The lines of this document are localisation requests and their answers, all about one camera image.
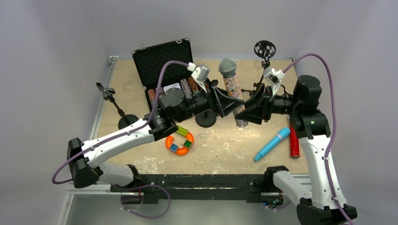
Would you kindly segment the glitter microphone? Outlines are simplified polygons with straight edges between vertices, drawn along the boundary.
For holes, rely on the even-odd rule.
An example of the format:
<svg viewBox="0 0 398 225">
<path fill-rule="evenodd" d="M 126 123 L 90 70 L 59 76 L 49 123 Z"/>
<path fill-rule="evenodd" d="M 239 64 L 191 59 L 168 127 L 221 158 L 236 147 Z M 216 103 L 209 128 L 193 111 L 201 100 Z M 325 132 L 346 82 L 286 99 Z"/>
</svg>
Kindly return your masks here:
<svg viewBox="0 0 398 225">
<path fill-rule="evenodd" d="M 236 74 L 237 64 L 232 58 L 223 58 L 219 62 L 218 71 L 223 76 L 226 91 L 230 97 L 234 97 L 243 100 L 242 91 L 238 83 Z M 236 117 L 237 114 L 245 109 L 244 105 L 237 107 L 233 114 Z M 244 128 L 248 125 L 247 121 L 235 119 L 236 126 Z"/>
</svg>

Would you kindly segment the black tripod shock-mount stand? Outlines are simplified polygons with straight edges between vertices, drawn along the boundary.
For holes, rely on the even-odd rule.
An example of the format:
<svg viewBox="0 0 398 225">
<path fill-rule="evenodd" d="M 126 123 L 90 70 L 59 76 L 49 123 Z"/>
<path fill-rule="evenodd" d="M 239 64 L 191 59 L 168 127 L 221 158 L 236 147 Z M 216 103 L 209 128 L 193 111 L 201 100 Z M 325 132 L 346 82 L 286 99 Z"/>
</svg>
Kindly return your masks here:
<svg viewBox="0 0 398 225">
<path fill-rule="evenodd" d="M 267 40 L 261 40 L 259 42 L 257 42 L 254 45 L 254 53 L 260 57 L 261 59 L 263 59 L 263 61 L 261 62 L 261 67 L 265 70 L 266 68 L 268 68 L 270 66 L 270 59 L 275 55 L 276 53 L 276 46 Z M 249 96 L 252 97 L 254 95 L 254 93 L 256 92 L 256 90 L 260 87 L 260 85 L 263 82 L 263 76 L 260 77 L 260 80 L 258 82 L 255 82 L 253 84 L 254 86 L 254 90 L 245 90 L 245 89 L 241 89 L 242 92 L 248 92 Z"/>
</svg>

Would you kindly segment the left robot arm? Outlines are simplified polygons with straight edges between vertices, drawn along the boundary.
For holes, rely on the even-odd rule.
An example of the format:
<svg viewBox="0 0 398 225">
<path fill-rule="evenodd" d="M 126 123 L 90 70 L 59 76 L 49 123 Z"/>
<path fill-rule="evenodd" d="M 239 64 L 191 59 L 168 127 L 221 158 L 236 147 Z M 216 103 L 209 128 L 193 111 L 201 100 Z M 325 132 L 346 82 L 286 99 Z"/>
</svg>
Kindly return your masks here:
<svg viewBox="0 0 398 225">
<path fill-rule="evenodd" d="M 223 118 L 244 104 L 210 81 L 205 83 L 209 89 L 201 90 L 191 99 L 186 99 L 181 89 L 168 89 L 153 114 L 107 136 L 84 142 L 79 138 L 70 140 L 67 159 L 74 187 L 84 188 L 99 181 L 128 186 L 138 178 L 137 170 L 131 165 L 107 164 L 108 159 L 168 137 L 178 130 L 178 122 L 197 114 L 210 110 Z"/>
</svg>

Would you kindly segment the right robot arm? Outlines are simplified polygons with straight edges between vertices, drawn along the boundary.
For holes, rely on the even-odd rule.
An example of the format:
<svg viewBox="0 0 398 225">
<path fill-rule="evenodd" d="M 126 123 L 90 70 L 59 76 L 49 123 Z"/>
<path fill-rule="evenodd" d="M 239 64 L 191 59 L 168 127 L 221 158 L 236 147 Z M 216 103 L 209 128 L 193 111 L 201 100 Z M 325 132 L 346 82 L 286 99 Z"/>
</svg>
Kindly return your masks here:
<svg viewBox="0 0 398 225">
<path fill-rule="evenodd" d="M 291 128 L 306 156 L 311 189 L 296 181 L 282 166 L 267 169 L 273 186 L 280 189 L 296 207 L 302 225 L 339 225 L 357 217 L 355 207 L 347 204 L 338 183 L 330 145 L 333 135 L 325 114 L 318 109 L 322 89 L 310 75 L 297 79 L 291 95 L 277 95 L 282 79 L 268 75 L 269 86 L 262 84 L 236 115 L 239 120 L 260 124 L 272 114 L 287 114 Z"/>
</svg>

